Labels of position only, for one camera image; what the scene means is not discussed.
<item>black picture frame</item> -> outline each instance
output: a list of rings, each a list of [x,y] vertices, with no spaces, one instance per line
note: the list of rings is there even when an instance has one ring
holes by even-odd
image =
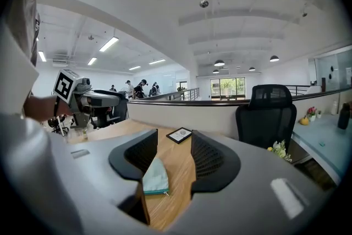
[[[174,138],[172,138],[172,137],[170,136],[170,135],[174,134],[175,132],[179,131],[180,129],[187,130],[187,131],[189,131],[190,133],[189,133],[187,136],[183,137],[181,140],[176,140],[176,139],[174,139]],[[191,136],[191,135],[192,135],[192,130],[186,129],[186,128],[184,128],[184,127],[180,127],[180,128],[178,128],[178,129],[176,129],[175,131],[173,131],[173,132],[167,134],[166,137],[169,138],[169,139],[171,139],[171,140],[174,141],[175,143],[180,144],[182,141],[186,140],[186,139],[187,139],[189,136]]]

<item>teal pouch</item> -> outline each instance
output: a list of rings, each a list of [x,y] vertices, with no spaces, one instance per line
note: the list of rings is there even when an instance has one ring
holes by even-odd
[[[167,194],[169,191],[169,179],[162,161],[158,158],[152,161],[143,177],[143,191],[145,195]]]

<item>black bottle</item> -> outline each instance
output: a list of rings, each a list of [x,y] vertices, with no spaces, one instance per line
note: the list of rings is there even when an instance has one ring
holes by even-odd
[[[348,126],[349,120],[350,120],[350,105],[348,103],[344,103],[340,111],[340,117],[339,117],[339,122],[337,123],[337,126],[341,129],[346,129]]]

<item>black strap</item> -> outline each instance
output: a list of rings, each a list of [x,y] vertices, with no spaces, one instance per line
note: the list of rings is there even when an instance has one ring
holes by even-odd
[[[56,117],[56,113],[57,113],[57,109],[58,109],[58,107],[59,107],[59,102],[60,102],[60,97],[59,96],[57,96],[56,97],[56,101],[55,101],[55,105],[54,105],[54,117]]]

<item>yellow fruit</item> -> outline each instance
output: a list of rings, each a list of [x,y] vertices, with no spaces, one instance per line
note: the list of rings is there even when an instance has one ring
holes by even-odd
[[[299,120],[299,123],[302,124],[302,125],[308,125],[309,124],[309,119],[306,116],[304,116],[304,118]]]

